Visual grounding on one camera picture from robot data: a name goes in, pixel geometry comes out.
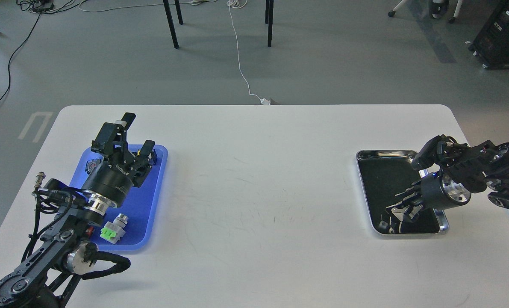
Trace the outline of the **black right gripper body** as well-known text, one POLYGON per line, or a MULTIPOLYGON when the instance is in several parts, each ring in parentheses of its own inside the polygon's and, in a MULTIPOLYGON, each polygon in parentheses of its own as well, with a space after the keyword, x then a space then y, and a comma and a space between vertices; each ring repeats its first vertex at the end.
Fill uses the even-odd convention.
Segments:
POLYGON ((444 172, 421 179, 421 204, 424 209, 445 210, 469 203, 472 193, 444 172))

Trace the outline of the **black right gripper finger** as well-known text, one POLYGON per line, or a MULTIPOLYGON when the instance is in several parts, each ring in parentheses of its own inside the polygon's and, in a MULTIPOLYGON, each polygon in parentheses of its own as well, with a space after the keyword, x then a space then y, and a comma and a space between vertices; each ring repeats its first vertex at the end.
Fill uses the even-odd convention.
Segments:
POLYGON ((417 222, 426 207, 423 204, 401 201, 385 207, 385 210, 400 222, 414 223, 417 222))
POLYGON ((395 197, 399 198, 399 203, 422 204, 424 199, 421 191, 421 180, 415 181, 409 188, 396 194, 395 197))

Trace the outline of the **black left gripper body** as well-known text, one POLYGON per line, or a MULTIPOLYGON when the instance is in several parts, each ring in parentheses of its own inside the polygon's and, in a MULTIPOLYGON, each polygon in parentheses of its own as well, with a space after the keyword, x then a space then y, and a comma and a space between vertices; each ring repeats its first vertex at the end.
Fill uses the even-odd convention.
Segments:
POLYGON ((119 154, 104 158, 85 180, 81 191, 101 195, 111 201, 112 207, 121 207, 133 188, 132 164, 136 155, 137 151, 126 151, 124 158, 119 154))

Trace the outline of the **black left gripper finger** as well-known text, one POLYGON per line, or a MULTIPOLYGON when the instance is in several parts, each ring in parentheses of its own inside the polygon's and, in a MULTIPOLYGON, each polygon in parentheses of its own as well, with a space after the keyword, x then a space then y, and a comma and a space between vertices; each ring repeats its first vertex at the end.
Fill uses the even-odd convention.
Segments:
POLYGON ((139 150, 137 152, 137 156, 134 159, 134 162, 132 164, 132 184, 133 187, 141 187, 149 175, 152 164, 150 161, 152 160, 152 152, 153 148, 155 146, 155 142, 153 140, 146 140, 139 150))
POLYGON ((115 123, 104 123, 96 138, 91 142, 91 151, 104 157, 114 154, 124 157, 128 150, 126 133, 135 117, 134 113, 125 113, 122 119, 115 123))

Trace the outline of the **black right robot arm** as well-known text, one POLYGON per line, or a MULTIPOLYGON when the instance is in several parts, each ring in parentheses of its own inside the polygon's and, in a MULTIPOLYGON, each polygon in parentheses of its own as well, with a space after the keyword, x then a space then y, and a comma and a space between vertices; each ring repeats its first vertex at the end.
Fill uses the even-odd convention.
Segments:
POLYGON ((401 223, 413 223, 428 209, 445 210, 469 203, 473 193, 487 188, 489 200, 509 209, 509 142, 487 140, 477 146, 458 143, 447 135, 430 139, 411 162, 412 169, 438 165, 437 172, 415 181, 401 200, 386 207, 389 219, 382 225, 397 233, 401 223))

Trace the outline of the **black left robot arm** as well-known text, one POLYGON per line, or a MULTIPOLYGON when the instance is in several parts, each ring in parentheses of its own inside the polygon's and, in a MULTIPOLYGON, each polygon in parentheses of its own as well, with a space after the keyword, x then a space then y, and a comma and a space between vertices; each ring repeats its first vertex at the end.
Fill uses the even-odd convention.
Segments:
POLYGON ((108 208, 123 205, 132 187, 141 187, 152 170, 155 142, 130 152, 127 131, 135 119, 125 113, 104 123, 91 143, 102 160, 81 188, 56 179, 34 184, 34 229, 21 263, 0 280, 0 308, 64 308, 81 280, 127 270, 130 260, 98 250, 90 226, 101 226, 108 208))

